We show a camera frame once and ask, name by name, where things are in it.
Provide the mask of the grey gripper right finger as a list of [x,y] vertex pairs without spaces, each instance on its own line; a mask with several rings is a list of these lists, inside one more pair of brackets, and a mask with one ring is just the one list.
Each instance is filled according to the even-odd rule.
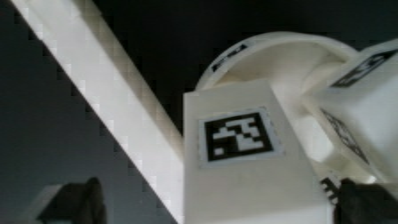
[[398,224],[398,199],[379,184],[341,181],[334,224]]

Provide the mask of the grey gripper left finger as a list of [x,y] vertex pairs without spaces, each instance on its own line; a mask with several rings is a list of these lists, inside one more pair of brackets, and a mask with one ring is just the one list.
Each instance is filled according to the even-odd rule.
[[100,179],[46,186],[12,224],[107,224]]

